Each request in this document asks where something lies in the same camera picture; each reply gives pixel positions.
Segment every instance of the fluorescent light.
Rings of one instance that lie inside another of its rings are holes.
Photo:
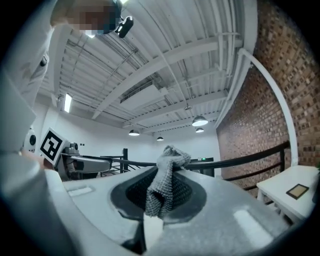
[[[90,38],[94,38],[96,36],[96,34],[93,34],[93,31],[91,30],[86,30],[84,33]]]
[[[193,119],[192,126],[204,126],[207,123],[207,119],[205,119],[202,115],[198,115]]]
[[[140,133],[139,133],[139,131],[137,131],[137,130],[131,130],[131,131],[129,132],[129,135],[131,135],[131,136],[139,136]]]
[[[204,129],[202,129],[202,128],[198,128],[198,129],[196,129],[196,133],[198,134],[198,133],[203,133],[205,130]]]
[[[64,99],[64,111],[69,113],[70,110],[70,106],[71,106],[71,101],[72,101],[72,97],[70,96],[70,94],[66,94],[65,95],[65,99]]]

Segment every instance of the ceiling duct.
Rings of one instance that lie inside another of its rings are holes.
[[[168,93],[166,88],[157,89],[155,85],[152,84],[121,102],[120,106],[127,110],[142,109],[163,101],[165,99],[164,96]]]

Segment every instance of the small frame on table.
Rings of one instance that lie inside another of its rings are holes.
[[[304,193],[306,193],[308,191],[308,187],[301,185],[301,184],[297,184],[295,185],[293,188],[291,188],[290,190],[288,190],[286,192],[286,194],[292,198],[294,198],[295,200],[298,200]]]

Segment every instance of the white robot body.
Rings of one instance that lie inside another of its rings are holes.
[[[23,148],[27,151],[34,153],[36,150],[36,142],[37,142],[36,133],[33,127],[31,126],[28,133],[25,136],[25,139],[23,142]]]

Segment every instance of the red brick wall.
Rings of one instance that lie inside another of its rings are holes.
[[[270,72],[289,106],[298,140],[299,164],[320,162],[320,69],[300,31],[289,17],[269,1],[258,0],[258,39],[253,54]],[[253,67],[233,106],[217,129],[221,160],[250,155],[289,140],[287,125],[273,91]],[[290,150],[286,150],[290,166]],[[263,169],[279,161],[278,155],[237,167],[224,168],[232,177]],[[239,180],[254,185],[279,170]]]

